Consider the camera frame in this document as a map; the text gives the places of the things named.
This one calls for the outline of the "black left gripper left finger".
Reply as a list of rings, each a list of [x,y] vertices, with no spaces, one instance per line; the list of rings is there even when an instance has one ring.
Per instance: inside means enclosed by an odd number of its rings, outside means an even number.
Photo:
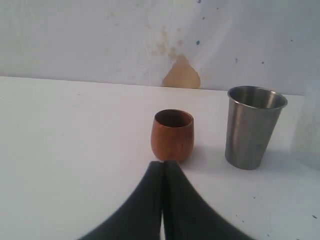
[[[152,161],[128,199],[82,240],[159,240],[164,164]]]

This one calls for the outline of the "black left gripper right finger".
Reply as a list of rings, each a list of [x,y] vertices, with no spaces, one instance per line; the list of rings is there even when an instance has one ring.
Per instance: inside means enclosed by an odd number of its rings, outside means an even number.
[[[176,161],[164,162],[163,220],[167,240],[251,240],[213,210]]]

